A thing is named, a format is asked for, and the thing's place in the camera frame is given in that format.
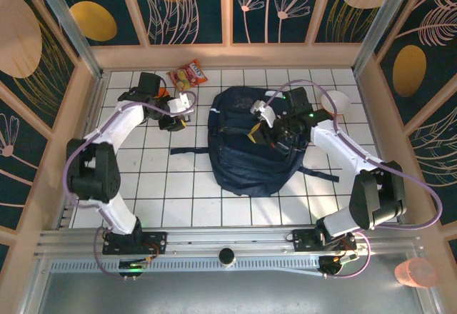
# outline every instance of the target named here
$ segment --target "snack bag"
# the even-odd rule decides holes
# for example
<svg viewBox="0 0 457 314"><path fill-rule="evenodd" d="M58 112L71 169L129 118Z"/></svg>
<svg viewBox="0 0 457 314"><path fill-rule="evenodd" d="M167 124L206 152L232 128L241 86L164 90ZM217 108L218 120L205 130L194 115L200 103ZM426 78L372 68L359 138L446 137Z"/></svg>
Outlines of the snack bag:
<svg viewBox="0 0 457 314"><path fill-rule="evenodd" d="M186 91L191 87L196 87L200 83L208 81L203 71L201 71L200 63L197 59L166 74L179 91Z"/></svg>

